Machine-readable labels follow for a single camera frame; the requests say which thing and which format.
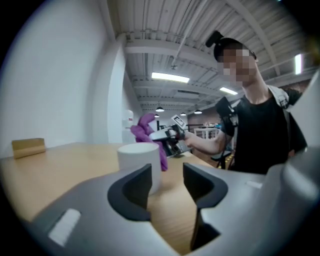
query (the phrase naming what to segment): white cup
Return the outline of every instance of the white cup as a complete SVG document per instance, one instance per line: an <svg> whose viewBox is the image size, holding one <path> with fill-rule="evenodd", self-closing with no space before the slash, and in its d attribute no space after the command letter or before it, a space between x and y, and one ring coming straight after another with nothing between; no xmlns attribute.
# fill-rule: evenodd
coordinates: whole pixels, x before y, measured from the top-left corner
<svg viewBox="0 0 320 256"><path fill-rule="evenodd" d="M151 142L128 144L118 148L117 154L120 170L151 164L152 187L149 195L159 189L161 184L161 164L158 144Z"/></svg>

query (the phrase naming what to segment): man's hand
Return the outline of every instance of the man's hand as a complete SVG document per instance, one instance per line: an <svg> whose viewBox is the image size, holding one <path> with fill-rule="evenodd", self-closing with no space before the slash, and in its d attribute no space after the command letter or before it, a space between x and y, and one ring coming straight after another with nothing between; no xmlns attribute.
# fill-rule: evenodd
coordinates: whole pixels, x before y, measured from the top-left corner
<svg viewBox="0 0 320 256"><path fill-rule="evenodd" d="M226 135L221 130L219 131L218 135L212 139L200 138L189 131L186 131L184 135L184 142L189 148L195 148L207 155L221 153L226 143L228 144L231 139L231 136Z"/></svg>

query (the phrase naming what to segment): purple glove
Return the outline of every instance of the purple glove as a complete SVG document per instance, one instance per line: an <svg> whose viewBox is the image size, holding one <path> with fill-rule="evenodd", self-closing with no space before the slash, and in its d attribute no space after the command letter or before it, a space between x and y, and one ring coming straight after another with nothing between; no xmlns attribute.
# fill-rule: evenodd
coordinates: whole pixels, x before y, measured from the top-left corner
<svg viewBox="0 0 320 256"><path fill-rule="evenodd" d="M155 119L155 115L153 113L147 113L140 117L138 125L132 125L130 130L133 135L136 137L135 141L139 142L151 142L159 145L159 154L160 154L160 162L162 171L166 171L168 169L168 160L166 152L163 148L163 145L160 141L153 141L149 138L149 134L153 133L154 130L148 125L151 121Z"/></svg>

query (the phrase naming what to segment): white wall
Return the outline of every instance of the white wall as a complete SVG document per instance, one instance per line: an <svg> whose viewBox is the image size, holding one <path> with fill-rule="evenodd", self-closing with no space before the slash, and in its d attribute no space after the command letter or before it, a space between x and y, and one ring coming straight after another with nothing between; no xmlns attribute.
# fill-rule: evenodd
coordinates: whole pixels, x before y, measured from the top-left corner
<svg viewBox="0 0 320 256"><path fill-rule="evenodd" d="M122 116L125 114L125 110L131 110L133 112L133 124L136 125L143 112L127 73L124 74L123 80Z"/></svg>
<svg viewBox="0 0 320 256"><path fill-rule="evenodd" d="M133 125L136 125L139 121L139 118L142 116L142 108L137 99L135 90L132 87L131 81L128 77L128 74L124 74L123 80L123 89L122 89L122 119L127 120L126 110L133 112ZM123 143L134 143L135 136L126 130L126 127L130 126L127 121L123 121L122 124L122 141Z"/></svg>
<svg viewBox="0 0 320 256"><path fill-rule="evenodd" d="M125 35L102 53L92 98L92 138L96 144L122 143L122 94L126 68Z"/></svg>
<svg viewBox="0 0 320 256"><path fill-rule="evenodd" d="M11 47L0 81L0 157L11 141L44 138L46 147L87 140L92 71L106 41L96 1L48 1Z"/></svg>

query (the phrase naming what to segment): ceiling beam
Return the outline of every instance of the ceiling beam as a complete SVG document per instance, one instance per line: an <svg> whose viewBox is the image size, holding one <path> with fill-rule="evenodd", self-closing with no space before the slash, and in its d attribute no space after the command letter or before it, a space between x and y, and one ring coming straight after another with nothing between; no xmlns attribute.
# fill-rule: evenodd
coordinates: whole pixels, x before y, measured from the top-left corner
<svg viewBox="0 0 320 256"><path fill-rule="evenodd" d="M151 80L151 81L133 81L132 85L135 89L161 89L163 87L163 81L158 80ZM217 90L200 87L196 85L190 85L180 82L167 82L166 89L170 90L183 90L183 91L190 91L190 92L196 92L200 94L207 94L207 95L213 95L217 97L221 97L221 93Z"/></svg>
<svg viewBox="0 0 320 256"><path fill-rule="evenodd" d="M126 44L125 52L127 54L161 54L175 56L180 44L175 42L152 40L152 39L135 39ZM217 70L215 58L201 50L183 45L179 57L192 62L200 63L206 67Z"/></svg>
<svg viewBox="0 0 320 256"><path fill-rule="evenodd" d="M190 104L190 105L194 105L197 104L197 102L199 101L199 99L191 99L191 98L168 98L168 97L161 97L159 99L159 97L139 97L138 98L140 103L145 103L145 102L174 102L174 103L184 103L184 104Z"/></svg>
<svg viewBox="0 0 320 256"><path fill-rule="evenodd" d="M253 29L253 31L256 33L256 35L260 38L266 52L268 53L270 60L272 61L272 64L275 65L274 69L277 74L277 76L280 75L280 69L277 65L277 59L274 50L271 47L271 44L263 31L263 29L260 27L257 20L252 16L252 14L240 3L238 0L225 0L233 9L236 10L237 13L239 13L245 20L248 22L250 27Z"/></svg>

